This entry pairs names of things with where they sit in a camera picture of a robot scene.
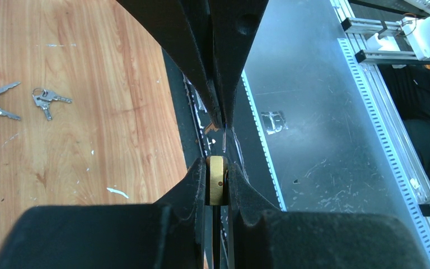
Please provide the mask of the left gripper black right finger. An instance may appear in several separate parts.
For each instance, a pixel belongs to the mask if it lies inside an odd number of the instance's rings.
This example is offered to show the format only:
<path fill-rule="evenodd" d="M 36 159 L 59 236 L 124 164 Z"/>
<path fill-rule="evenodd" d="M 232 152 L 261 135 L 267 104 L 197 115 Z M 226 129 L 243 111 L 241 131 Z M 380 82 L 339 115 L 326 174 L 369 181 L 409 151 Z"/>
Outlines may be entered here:
<path fill-rule="evenodd" d="M 408 228 L 376 214 L 284 212 L 227 172 L 232 268 L 426 268 Z"/>

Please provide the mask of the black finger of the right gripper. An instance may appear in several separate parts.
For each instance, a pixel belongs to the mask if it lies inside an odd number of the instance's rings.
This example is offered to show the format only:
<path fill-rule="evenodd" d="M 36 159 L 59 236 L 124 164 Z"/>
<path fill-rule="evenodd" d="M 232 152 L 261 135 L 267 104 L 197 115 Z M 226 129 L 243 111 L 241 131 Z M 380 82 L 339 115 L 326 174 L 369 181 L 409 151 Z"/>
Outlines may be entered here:
<path fill-rule="evenodd" d="M 268 1 L 209 1 L 214 85 L 222 125 L 233 126 L 237 85 Z"/>
<path fill-rule="evenodd" d="M 212 123 L 222 126 L 214 85 L 208 1 L 119 1 L 159 43 L 201 97 Z"/>

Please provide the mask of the small silver key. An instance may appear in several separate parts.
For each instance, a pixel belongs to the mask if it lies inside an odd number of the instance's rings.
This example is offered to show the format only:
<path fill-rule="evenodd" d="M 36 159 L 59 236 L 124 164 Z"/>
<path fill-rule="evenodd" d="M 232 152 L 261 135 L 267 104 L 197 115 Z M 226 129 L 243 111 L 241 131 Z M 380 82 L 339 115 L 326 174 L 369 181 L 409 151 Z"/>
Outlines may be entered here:
<path fill-rule="evenodd" d="M 207 125 L 203 131 L 208 155 L 223 155 L 227 150 L 226 131 L 216 128 L 213 123 Z"/>

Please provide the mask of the silver key pair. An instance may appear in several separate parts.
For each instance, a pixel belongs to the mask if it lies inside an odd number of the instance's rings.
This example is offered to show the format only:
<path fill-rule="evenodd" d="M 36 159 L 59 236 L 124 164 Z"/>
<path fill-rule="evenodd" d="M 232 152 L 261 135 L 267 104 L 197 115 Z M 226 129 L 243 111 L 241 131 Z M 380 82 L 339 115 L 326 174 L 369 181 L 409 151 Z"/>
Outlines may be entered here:
<path fill-rule="evenodd" d="M 64 96 L 58 95 L 54 91 L 41 87 L 33 89 L 32 98 L 35 102 L 35 105 L 40 107 L 41 110 L 44 112 L 48 121 L 53 119 L 50 112 L 50 104 L 52 103 L 52 101 L 62 101 L 69 104 L 73 102 L 71 98 L 66 98 Z"/>

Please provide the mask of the brass padlock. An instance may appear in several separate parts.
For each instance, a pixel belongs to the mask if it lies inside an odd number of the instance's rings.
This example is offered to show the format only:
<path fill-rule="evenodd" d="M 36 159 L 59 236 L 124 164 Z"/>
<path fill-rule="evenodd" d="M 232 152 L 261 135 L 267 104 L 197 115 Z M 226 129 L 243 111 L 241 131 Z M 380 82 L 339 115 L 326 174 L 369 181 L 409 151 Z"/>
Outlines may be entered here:
<path fill-rule="evenodd" d="M 221 206 L 227 205 L 225 179 L 227 161 L 224 156 L 209 156 L 206 159 L 206 205 L 212 208 L 212 265 L 221 268 Z"/>

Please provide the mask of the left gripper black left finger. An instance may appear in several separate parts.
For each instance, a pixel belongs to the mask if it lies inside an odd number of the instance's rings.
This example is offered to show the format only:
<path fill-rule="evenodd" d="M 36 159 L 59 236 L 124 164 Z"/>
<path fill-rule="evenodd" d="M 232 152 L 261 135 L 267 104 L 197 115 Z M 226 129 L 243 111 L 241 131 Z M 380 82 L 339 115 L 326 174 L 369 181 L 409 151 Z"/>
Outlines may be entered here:
<path fill-rule="evenodd" d="M 154 203 L 38 206 L 0 249 L 0 268 L 202 268 L 206 161 Z"/>

